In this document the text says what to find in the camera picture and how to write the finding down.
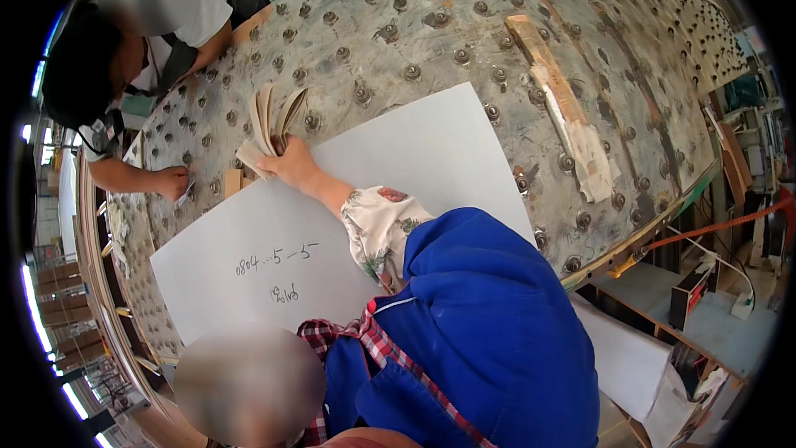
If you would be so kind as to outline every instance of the person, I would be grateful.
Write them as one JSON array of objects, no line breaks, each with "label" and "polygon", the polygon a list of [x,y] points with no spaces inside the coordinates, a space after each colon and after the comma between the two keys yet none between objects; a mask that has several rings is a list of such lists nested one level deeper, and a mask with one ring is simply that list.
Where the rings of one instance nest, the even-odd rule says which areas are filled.
[{"label": "person", "polygon": [[476,208],[435,218],[402,192],[354,188],[296,136],[258,166],[340,219],[354,260],[390,294],[345,326],[300,325],[324,365],[325,397],[287,446],[597,444],[592,343],[530,243]]},{"label": "person", "polygon": [[269,0],[198,0],[193,18],[175,32],[143,37],[90,0],[78,0],[50,49],[42,82],[45,110],[78,130],[94,182],[109,192],[153,192],[176,201],[188,187],[188,171],[174,166],[151,172],[122,162],[90,142],[94,124],[123,97],[160,98],[185,76],[211,64],[230,45],[233,29]]}]

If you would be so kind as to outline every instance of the orange cable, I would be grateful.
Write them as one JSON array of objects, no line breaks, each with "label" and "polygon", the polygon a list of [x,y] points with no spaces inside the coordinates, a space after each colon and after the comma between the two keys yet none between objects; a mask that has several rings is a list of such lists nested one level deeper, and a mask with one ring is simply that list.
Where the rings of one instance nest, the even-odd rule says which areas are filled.
[{"label": "orange cable", "polygon": [[675,242],[677,242],[677,241],[679,241],[681,239],[685,239],[687,237],[696,237],[697,235],[706,234],[708,232],[720,231],[720,230],[722,230],[724,228],[729,228],[731,226],[745,224],[746,222],[749,222],[751,220],[761,218],[762,216],[765,216],[767,214],[771,214],[771,213],[773,213],[773,212],[775,212],[775,211],[787,206],[789,203],[792,203],[793,201],[794,201],[793,197],[786,197],[785,199],[782,199],[779,202],[777,202],[775,204],[772,204],[771,206],[767,207],[766,209],[760,210],[759,212],[755,212],[755,213],[751,213],[751,214],[745,214],[744,216],[740,216],[740,217],[738,217],[736,219],[732,219],[732,220],[729,220],[727,222],[723,222],[721,224],[703,226],[702,228],[696,229],[695,231],[686,232],[685,234],[679,234],[679,235],[675,235],[674,237],[668,237],[666,239],[661,239],[659,241],[655,241],[654,243],[649,244],[647,246],[647,249],[651,251],[651,250],[655,249],[656,247],[660,247],[660,246],[663,246],[663,245],[669,244],[669,243],[675,243]]}]

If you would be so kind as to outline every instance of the white t-shirt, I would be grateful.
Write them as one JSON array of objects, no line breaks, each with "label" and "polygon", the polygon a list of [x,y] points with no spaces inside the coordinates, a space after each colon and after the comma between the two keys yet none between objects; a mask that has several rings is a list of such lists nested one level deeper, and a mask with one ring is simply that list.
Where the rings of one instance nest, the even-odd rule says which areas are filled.
[{"label": "white t-shirt", "polygon": [[[221,30],[232,14],[233,8],[227,4],[227,0],[199,0],[197,14],[187,24],[179,27],[174,35],[189,46],[201,47]],[[159,36],[146,37],[146,45],[146,57],[149,64],[141,70],[141,74],[132,81],[131,85],[140,90],[154,90],[158,87],[158,80],[163,73],[165,62],[171,55],[171,45]],[[108,109],[111,107],[119,107],[119,103],[110,104]],[[86,139],[91,139],[94,130],[84,124],[80,126],[80,132]],[[85,142],[83,149],[86,159],[89,161],[98,161],[108,156],[95,153]]]}]

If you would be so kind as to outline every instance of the hand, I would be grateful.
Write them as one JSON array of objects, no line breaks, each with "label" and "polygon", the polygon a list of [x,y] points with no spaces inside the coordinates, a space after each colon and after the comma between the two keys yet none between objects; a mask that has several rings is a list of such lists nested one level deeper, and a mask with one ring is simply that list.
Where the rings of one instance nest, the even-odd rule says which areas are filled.
[{"label": "hand", "polygon": [[277,175],[285,184],[297,188],[304,194],[310,194],[310,186],[322,174],[312,159],[310,148],[295,135],[287,135],[287,149],[276,144],[276,153],[280,157],[264,157],[257,162],[257,167]]},{"label": "hand", "polygon": [[176,203],[188,188],[188,169],[184,166],[172,166],[154,172],[154,191],[169,201]]}]

